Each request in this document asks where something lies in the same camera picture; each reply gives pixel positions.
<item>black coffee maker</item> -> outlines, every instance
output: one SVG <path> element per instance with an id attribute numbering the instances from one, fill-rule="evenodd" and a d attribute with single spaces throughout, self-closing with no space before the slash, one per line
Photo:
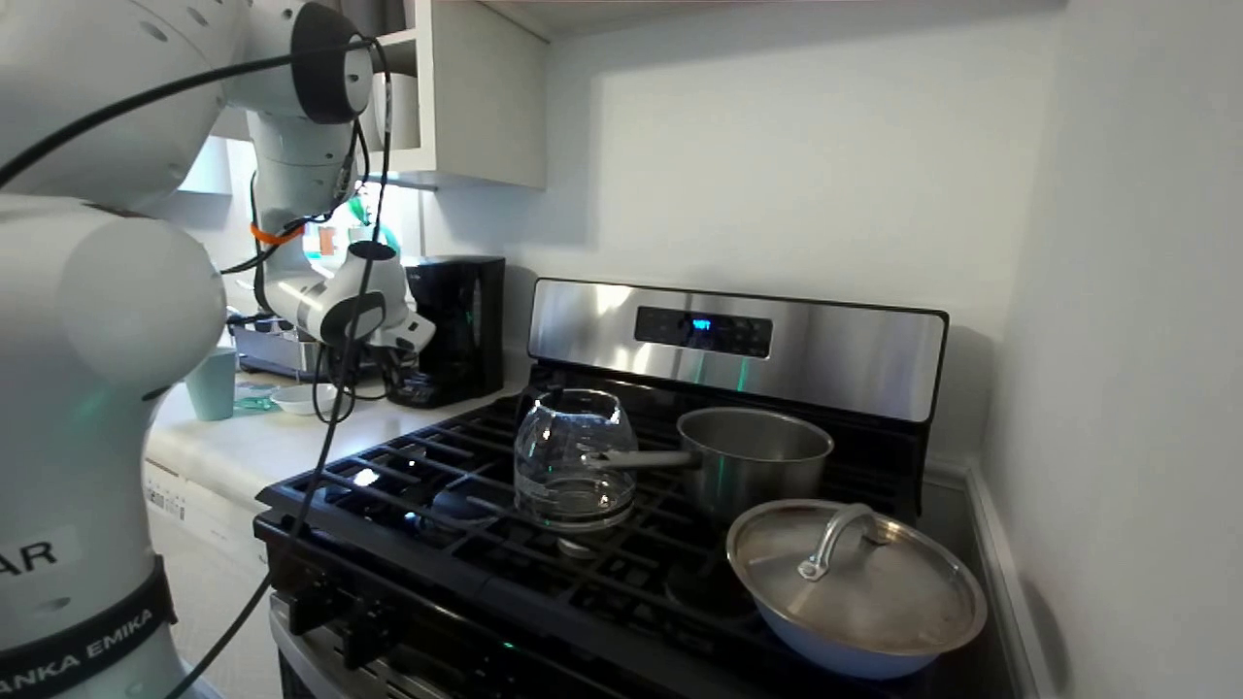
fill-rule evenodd
<path id="1" fill-rule="evenodd" d="M 438 254 L 404 267 L 404 274 L 421 313 L 436 322 L 436 336 L 421 358 L 391 352 L 386 359 L 390 401 L 436 406 L 496 390 L 506 379 L 506 254 Z"/>

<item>glass coffee carafe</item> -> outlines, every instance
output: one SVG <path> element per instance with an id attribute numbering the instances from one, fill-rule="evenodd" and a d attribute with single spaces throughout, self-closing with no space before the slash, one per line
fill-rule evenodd
<path id="1" fill-rule="evenodd" d="M 603 451 L 638 451 L 615 390 L 537 396 L 511 437 L 515 509 L 548 530 L 603 530 L 624 519 L 632 472 L 598 464 Z"/>

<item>stainless steel pot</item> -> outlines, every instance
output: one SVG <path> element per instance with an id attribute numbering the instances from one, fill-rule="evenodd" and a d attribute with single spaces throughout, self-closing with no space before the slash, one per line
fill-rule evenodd
<path id="1" fill-rule="evenodd" d="M 817 498 L 831 433 L 760 406 L 699 406 L 676 419 L 685 451 L 606 451 L 598 464 L 688 468 L 694 509 L 729 522 L 743 509 L 778 498 Z"/>

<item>white cabinet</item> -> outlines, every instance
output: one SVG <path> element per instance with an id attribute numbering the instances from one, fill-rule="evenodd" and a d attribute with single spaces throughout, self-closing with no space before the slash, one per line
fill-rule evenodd
<path id="1" fill-rule="evenodd" d="M 386 36 L 390 63 L 414 75 L 398 90 L 398 182 L 460 178 L 543 186 L 543 37 L 476 0 L 407 0 L 407 32 Z"/>

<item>gas stove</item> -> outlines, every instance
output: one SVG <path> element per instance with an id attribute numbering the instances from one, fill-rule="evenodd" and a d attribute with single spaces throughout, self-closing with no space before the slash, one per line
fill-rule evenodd
<path id="1" fill-rule="evenodd" d="M 531 396 L 606 389 L 645 451 L 702 402 L 812 419 L 835 437 L 822 498 L 918 522 L 944 336 L 918 308 L 539 278 L 524 390 L 259 494 L 286 693 L 1007 693 L 989 647 L 895 682 L 796 661 L 680 472 L 645 468 L 606 530 L 511 509 Z"/>

